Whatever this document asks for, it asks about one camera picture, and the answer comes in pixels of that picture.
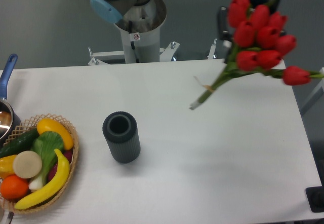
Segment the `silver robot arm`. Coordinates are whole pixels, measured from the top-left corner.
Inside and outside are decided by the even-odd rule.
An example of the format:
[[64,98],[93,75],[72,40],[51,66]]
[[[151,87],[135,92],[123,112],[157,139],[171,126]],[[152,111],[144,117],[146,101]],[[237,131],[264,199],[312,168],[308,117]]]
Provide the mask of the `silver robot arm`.
[[[256,42],[259,30],[273,20],[280,0],[231,0],[217,14],[220,39],[241,48]],[[90,0],[94,12],[119,29],[126,54],[137,52],[144,59],[160,54],[160,28],[167,17],[163,0]]]

